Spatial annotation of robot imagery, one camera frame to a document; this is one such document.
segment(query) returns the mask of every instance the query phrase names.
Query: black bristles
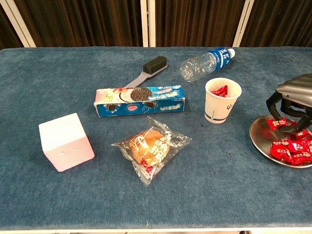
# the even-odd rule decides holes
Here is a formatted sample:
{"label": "black bristles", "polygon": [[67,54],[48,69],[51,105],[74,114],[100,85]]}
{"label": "black bristles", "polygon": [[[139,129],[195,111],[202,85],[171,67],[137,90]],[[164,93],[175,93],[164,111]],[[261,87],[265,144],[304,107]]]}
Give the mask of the black bristles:
{"label": "black bristles", "polygon": [[164,56],[158,56],[157,58],[143,65],[143,72],[151,75],[166,65],[167,58]]}

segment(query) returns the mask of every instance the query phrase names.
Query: plastic wrapper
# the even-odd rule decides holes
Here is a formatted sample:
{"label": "plastic wrapper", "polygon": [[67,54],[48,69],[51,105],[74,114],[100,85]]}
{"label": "plastic wrapper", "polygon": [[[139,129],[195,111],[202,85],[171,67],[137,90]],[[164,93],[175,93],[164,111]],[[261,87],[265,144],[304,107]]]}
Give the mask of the plastic wrapper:
{"label": "plastic wrapper", "polygon": [[272,146],[275,145],[284,145],[284,146],[288,146],[289,145],[289,141],[285,140],[285,139],[281,139],[281,141],[277,141],[277,139],[275,139],[272,143]]}
{"label": "plastic wrapper", "polygon": [[288,149],[291,153],[296,153],[298,151],[308,151],[309,150],[309,142],[308,140],[288,140],[289,145]]}
{"label": "plastic wrapper", "polygon": [[269,125],[269,128],[273,131],[278,129],[280,126],[287,126],[287,121],[284,117],[281,118],[281,120],[268,119],[267,123]]}
{"label": "plastic wrapper", "polygon": [[291,153],[284,145],[273,145],[271,147],[271,155],[279,160],[292,163]]}
{"label": "plastic wrapper", "polygon": [[310,152],[298,152],[292,154],[292,164],[298,165],[306,162],[312,162],[312,155]]}
{"label": "plastic wrapper", "polygon": [[224,85],[223,87],[219,88],[216,91],[212,91],[211,93],[214,94],[214,95],[217,95],[219,97],[225,98],[226,95],[228,94],[228,86]]}
{"label": "plastic wrapper", "polygon": [[166,124],[148,117],[150,127],[136,135],[112,144],[132,162],[145,185],[187,144],[191,138],[171,130]]}
{"label": "plastic wrapper", "polygon": [[[296,121],[292,122],[290,126],[295,126],[297,124]],[[312,133],[308,129],[304,129],[301,132],[294,133],[297,140],[302,140],[304,138],[312,137]]]}

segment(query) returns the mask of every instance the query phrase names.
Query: plastic water bottle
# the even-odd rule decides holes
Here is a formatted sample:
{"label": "plastic water bottle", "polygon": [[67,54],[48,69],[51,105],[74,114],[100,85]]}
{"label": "plastic water bottle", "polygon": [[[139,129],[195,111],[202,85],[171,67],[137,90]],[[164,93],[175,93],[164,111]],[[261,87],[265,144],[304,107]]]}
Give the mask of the plastic water bottle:
{"label": "plastic water bottle", "polygon": [[180,72],[187,82],[193,82],[199,80],[205,74],[210,74],[225,67],[234,56],[234,49],[219,47],[183,61]]}

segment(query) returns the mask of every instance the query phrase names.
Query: candy pile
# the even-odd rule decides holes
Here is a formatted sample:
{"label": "candy pile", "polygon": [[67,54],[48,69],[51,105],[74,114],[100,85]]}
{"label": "candy pile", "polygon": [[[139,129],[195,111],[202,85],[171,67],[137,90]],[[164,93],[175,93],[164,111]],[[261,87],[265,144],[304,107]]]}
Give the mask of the candy pile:
{"label": "candy pile", "polygon": [[[286,126],[285,118],[281,120],[267,120],[271,130],[276,130],[280,126]],[[271,155],[279,160],[286,161],[291,165],[299,165],[312,162],[312,133],[309,130],[294,133],[296,140],[282,139],[275,140],[271,145]]]}
{"label": "candy pile", "polygon": [[226,95],[228,94],[228,86],[224,85],[222,88],[219,88],[217,91],[211,91],[211,93],[219,97],[225,98]]}

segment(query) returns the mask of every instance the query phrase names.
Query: robotic hand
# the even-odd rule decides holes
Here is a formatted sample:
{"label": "robotic hand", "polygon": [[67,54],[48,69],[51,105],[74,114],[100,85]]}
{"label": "robotic hand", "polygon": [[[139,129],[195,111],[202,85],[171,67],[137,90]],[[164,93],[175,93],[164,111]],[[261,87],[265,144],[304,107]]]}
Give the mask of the robotic hand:
{"label": "robotic hand", "polygon": [[[277,87],[275,93],[267,100],[267,107],[276,120],[281,119],[275,105],[280,100],[283,113],[301,119],[295,126],[281,126],[279,130],[294,133],[307,129],[312,124],[312,74],[295,77]],[[305,112],[294,110],[292,106],[304,109]]]}

